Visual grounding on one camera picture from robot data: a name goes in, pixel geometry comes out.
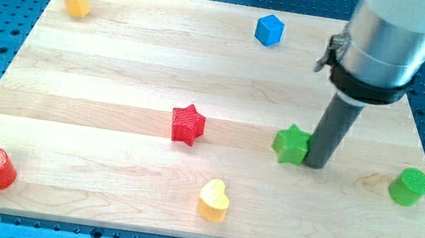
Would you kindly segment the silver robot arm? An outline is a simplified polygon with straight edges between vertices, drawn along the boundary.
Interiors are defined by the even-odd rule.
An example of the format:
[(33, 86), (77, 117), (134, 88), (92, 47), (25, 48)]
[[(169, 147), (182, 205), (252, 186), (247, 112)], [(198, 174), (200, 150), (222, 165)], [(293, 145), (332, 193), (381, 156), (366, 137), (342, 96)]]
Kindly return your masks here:
[(425, 0), (359, 0), (345, 34), (347, 72), (380, 88), (403, 86), (425, 61)]

